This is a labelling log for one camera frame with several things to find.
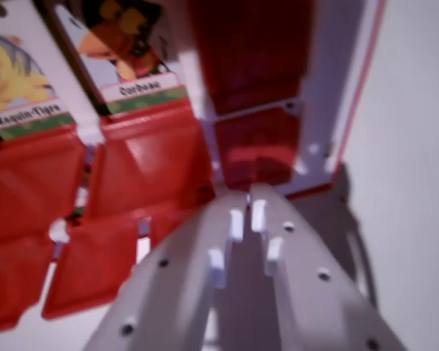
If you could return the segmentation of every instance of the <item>yellow character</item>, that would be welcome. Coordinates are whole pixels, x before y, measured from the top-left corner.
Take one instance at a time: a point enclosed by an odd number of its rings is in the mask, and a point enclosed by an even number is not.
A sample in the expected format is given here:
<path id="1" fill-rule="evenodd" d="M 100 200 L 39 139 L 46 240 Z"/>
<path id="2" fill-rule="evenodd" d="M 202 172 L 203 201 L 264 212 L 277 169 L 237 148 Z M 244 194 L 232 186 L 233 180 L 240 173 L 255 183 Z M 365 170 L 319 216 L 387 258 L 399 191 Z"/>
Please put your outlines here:
<path id="1" fill-rule="evenodd" d="M 16 43 L 0 37 L 0 110 L 18 98 L 39 102 L 53 97 L 48 79 L 32 57 Z"/>

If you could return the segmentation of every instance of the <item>red plastic panel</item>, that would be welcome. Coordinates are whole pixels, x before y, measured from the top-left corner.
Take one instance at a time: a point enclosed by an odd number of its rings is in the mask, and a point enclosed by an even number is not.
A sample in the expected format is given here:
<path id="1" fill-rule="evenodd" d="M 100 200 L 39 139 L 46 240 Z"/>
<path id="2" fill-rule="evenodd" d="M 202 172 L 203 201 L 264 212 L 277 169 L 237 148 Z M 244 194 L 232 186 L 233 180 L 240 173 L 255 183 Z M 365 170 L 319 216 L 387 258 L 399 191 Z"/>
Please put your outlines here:
<path id="1" fill-rule="evenodd" d="M 210 200 L 211 161 L 188 99 L 104 127 L 91 174 L 85 219 Z"/>
<path id="2" fill-rule="evenodd" d="M 46 231 L 72 211 L 83 156 L 73 129 L 0 150 L 0 242 Z"/>
<path id="3" fill-rule="evenodd" d="M 46 235 L 0 245 L 0 330 L 14 327 L 22 313 L 38 302 L 53 248 Z"/>
<path id="4" fill-rule="evenodd" d="M 297 95 L 313 0 L 189 0 L 203 76 L 219 114 Z"/>
<path id="5" fill-rule="evenodd" d="M 42 310 L 55 318 L 112 301 L 135 264 L 136 223 L 70 228 Z"/>
<path id="6" fill-rule="evenodd" d="M 233 189 L 253 182 L 289 181 L 296 159 L 299 120 L 282 108 L 218 122 L 215 126 L 222 171 Z"/>

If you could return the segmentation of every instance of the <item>green stripe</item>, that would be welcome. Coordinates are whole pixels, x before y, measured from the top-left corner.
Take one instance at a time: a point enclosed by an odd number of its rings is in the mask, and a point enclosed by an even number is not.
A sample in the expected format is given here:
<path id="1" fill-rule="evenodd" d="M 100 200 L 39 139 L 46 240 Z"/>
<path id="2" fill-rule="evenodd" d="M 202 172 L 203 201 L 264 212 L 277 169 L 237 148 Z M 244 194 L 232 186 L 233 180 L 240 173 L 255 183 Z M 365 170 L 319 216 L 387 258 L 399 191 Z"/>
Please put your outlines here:
<path id="1" fill-rule="evenodd" d="M 131 110 L 142 109 L 148 106 L 162 104 L 163 102 L 183 99 L 185 97 L 187 97 L 187 90 L 184 86 L 179 86 L 177 88 L 160 91 L 159 93 L 143 95 L 142 97 L 109 102 L 107 106 L 111 113 L 123 113 Z"/>
<path id="2" fill-rule="evenodd" d="M 10 140 L 14 137 L 22 137 L 23 135 L 40 132 L 42 130 L 64 126 L 66 124 L 75 123 L 69 113 L 52 116 L 46 119 L 30 121 L 17 126 L 0 129 L 0 136 L 4 140 Z"/>

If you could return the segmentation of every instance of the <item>white plastic bracket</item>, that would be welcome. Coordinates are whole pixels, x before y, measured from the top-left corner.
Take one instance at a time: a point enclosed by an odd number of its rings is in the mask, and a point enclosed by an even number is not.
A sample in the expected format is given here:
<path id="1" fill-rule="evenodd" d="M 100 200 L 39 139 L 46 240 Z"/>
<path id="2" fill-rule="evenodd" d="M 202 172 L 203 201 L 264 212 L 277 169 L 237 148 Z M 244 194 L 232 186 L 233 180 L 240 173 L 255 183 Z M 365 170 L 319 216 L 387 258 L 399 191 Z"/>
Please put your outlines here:
<path id="1" fill-rule="evenodd" d="M 105 143 L 105 137 L 101 131 L 99 124 L 89 126 L 79 124 L 76 134 L 84 145 L 98 145 Z"/>
<path id="2" fill-rule="evenodd" d="M 67 223 L 63 218 L 54 221 L 49 228 L 49 238 L 54 243 L 65 243 L 70 241 L 70 236 L 67 233 Z"/>

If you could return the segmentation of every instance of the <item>plastic toy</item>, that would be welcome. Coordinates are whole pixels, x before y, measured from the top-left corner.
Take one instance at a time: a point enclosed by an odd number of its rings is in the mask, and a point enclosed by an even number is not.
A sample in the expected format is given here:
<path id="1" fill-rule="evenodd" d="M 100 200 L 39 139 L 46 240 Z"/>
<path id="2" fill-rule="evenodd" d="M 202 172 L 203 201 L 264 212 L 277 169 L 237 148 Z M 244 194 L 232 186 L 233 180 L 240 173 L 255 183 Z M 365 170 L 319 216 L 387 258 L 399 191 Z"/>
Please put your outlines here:
<path id="1" fill-rule="evenodd" d="M 52 260 L 48 319 L 229 189 L 331 184 L 383 4 L 0 2 L 0 330 Z"/>

